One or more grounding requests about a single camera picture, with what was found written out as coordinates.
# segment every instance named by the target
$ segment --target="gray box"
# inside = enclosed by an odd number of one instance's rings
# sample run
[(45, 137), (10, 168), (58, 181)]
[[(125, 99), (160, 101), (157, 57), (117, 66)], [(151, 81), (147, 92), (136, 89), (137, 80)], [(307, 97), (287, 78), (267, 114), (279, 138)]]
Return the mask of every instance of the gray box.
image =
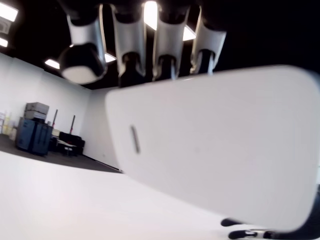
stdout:
[(43, 103), (40, 103), (40, 102), (31, 102), (31, 103), (27, 103), (25, 105), (24, 111), (25, 112), (26, 111), (34, 111), (34, 112), (38, 112), (38, 113), (47, 115), (48, 111), (49, 111), (49, 106), (45, 105)]
[(24, 117), (26, 119), (43, 119), (43, 120), (46, 120), (47, 118), (47, 114), (44, 114), (44, 113), (40, 113), (40, 112), (37, 112), (37, 111), (25, 111), (24, 112)]

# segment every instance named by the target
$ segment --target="fluorescent light panel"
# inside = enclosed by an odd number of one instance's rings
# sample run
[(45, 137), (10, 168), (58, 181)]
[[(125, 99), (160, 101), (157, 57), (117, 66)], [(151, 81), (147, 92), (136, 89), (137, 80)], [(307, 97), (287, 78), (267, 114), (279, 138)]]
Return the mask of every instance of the fluorescent light panel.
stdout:
[[(147, 1), (144, 4), (144, 22), (152, 29), (157, 30), (158, 20), (158, 5), (155, 1)], [(183, 32), (183, 41), (192, 40), (196, 38), (196, 34), (190, 27), (185, 26)]]
[(8, 41), (0, 37), (0, 45), (6, 48), (8, 46)]
[(0, 17), (14, 22), (16, 20), (17, 14), (17, 9), (0, 2)]
[(114, 56), (112, 56), (112, 55), (110, 55), (110, 54), (108, 54), (108, 53), (106, 53), (106, 54), (104, 55), (104, 57), (105, 57), (105, 61), (106, 61), (107, 63), (110, 63), (110, 62), (116, 60), (116, 58), (115, 58)]
[(52, 59), (48, 59), (47, 61), (45, 61), (45, 64), (49, 65), (50, 67), (53, 67), (55, 69), (60, 69), (60, 65), (58, 62), (52, 60)]

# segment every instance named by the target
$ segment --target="white table surface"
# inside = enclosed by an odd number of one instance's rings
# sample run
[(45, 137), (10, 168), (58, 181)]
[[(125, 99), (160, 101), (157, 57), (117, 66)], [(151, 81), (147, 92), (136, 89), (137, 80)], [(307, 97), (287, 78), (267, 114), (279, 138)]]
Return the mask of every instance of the white table surface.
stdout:
[(0, 190), (3, 240), (224, 240), (244, 228), (124, 174), (1, 151)]

